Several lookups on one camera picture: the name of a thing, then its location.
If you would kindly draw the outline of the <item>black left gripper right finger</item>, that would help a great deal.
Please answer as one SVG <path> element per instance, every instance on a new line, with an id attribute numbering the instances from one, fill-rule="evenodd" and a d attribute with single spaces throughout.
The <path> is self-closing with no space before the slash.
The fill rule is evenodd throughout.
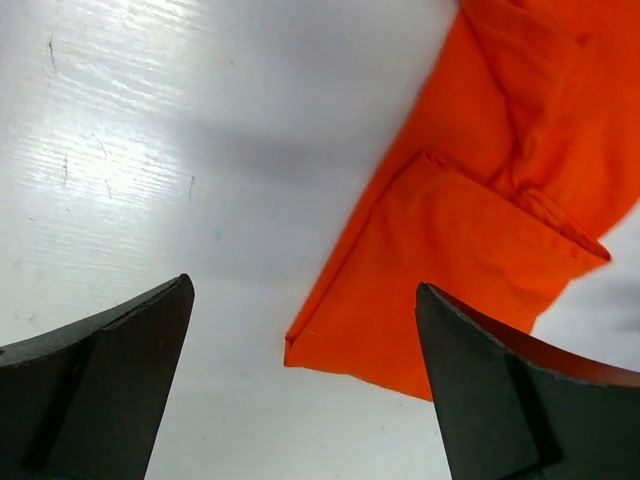
<path id="1" fill-rule="evenodd" d="M 422 354 L 454 479 L 636 479 L 639 375 L 538 340 L 431 284 Z"/>

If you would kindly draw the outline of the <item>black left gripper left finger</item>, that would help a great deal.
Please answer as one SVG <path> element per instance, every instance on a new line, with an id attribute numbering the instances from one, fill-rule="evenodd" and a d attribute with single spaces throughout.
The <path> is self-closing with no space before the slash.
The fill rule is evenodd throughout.
<path id="1" fill-rule="evenodd" d="M 144 478 L 194 298 L 181 274 L 3 346 L 2 478 Z"/>

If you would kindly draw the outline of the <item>orange t-shirt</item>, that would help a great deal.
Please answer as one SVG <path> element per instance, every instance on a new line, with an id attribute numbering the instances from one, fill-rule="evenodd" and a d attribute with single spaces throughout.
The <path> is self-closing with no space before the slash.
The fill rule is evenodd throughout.
<path id="1" fill-rule="evenodd" d="M 463 1 L 284 363 L 429 399 L 420 283 L 530 332 L 638 197 L 638 3 Z"/>

